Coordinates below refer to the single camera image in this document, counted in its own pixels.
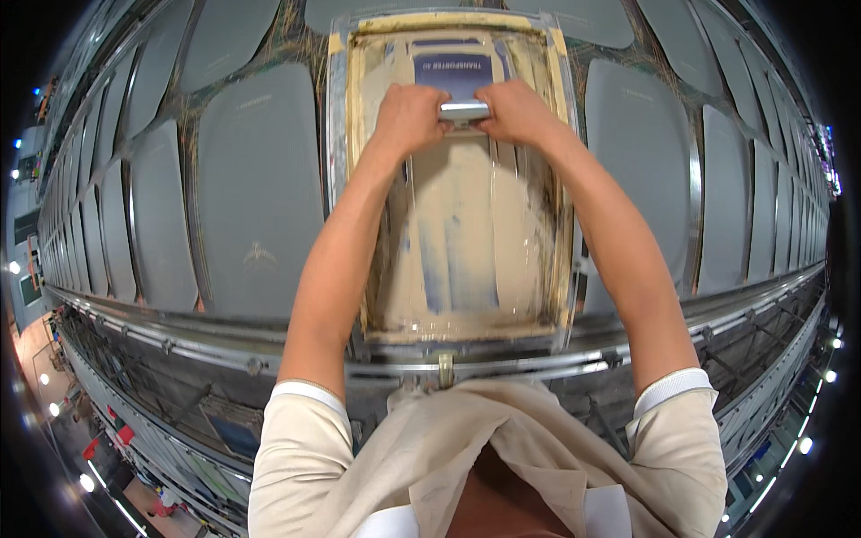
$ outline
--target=shirt sleeve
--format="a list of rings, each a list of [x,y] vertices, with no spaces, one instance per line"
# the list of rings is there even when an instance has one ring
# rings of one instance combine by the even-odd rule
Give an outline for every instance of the shirt sleeve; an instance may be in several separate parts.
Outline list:
[[[680,370],[643,392],[625,428],[631,466],[677,508],[693,533],[685,535],[714,536],[725,508],[716,399],[702,369]]]
[[[263,411],[254,460],[249,537],[299,534],[352,461],[350,422],[341,402],[304,381],[276,385]]]

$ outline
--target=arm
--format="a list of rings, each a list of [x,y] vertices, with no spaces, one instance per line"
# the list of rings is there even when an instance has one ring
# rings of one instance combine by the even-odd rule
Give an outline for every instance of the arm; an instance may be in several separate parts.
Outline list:
[[[344,401],[344,348],[362,302],[380,217],[400,164],[443,139],[438,121],[450,96],[424,86],[393,84],[338,204],[308,254],[277,382],[308,380]]]
[[[492,84],[475,96],[491,109],[491,118],[477,127],[495,139],[539,149],[571,195],[601,281],[628,334],[637,397],[667,374],[698,368],[660,248],[612,176],[523,81]]]

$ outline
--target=forearm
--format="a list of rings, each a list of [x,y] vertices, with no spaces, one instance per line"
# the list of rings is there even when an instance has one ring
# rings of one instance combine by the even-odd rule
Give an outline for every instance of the forearm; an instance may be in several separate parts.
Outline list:
[[[302,270],[278,380],[323,383],[344,397],[344,348],[368,280],[397,158],[373,139],[338,198]],[[315,356],[300,349],[322,346]]]
[[[699,366],[675,286],[633,202],[570,127],[555,129],[542,152],[571,195],[590,256],[628,331],[639,394],[663,375]],[[653,352],[655,342],[662,352]]]

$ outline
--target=screen printing frame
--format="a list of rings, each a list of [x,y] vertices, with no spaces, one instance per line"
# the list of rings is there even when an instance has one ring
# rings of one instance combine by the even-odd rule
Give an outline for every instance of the screen printing frame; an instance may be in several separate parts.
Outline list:
[[[348,106],[350,94],[349,56],[357,36],[388,34],[404,31],[476,28],[532,34],[544,40],[548,77],[552,82],[550,106],[558,117],[579,133],[578,116],[572,73],[567,61],[565,39],[554,15],[539,13],[525,15],[500,14],[489,9],[446,9],[445,11],[411,9],[397,10],[385,15],[345,15],[332,22],[329,36],[326,103],[325,103],[325,212],[328,215],[338,197],[344,192],[355,156],[348,146]],[[505,329],[489,331],[486,337],[462,341],[423,340],[413,342],[402,338],[380,338],[379,333],[366,337],[368,327],[368,297],[362,300],[359,320],[352,332],[350,353],[361,361],[371,356],[397,356],[401,360],[424,362],[440,352],[455,356],[481,356],[499,353],[549,350],[557,353],[565,349],[571,335],[574,315],[576,273],[572,271],[573,246],[579,244],[579,229],[575,226],[573,205],[561,182],[554,174],[555,241],[551,284],[548,294],[553,302],[554,319],[534,334],[511,334]]]

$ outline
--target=squeegee handle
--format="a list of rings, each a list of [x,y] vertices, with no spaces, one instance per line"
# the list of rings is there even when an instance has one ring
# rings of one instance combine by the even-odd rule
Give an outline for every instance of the squeegee handle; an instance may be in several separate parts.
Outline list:
[[[489,117],[490,109],[487,107],[487,103],[478,99],[444,102],[439,110],[440,120],[468,121]]]

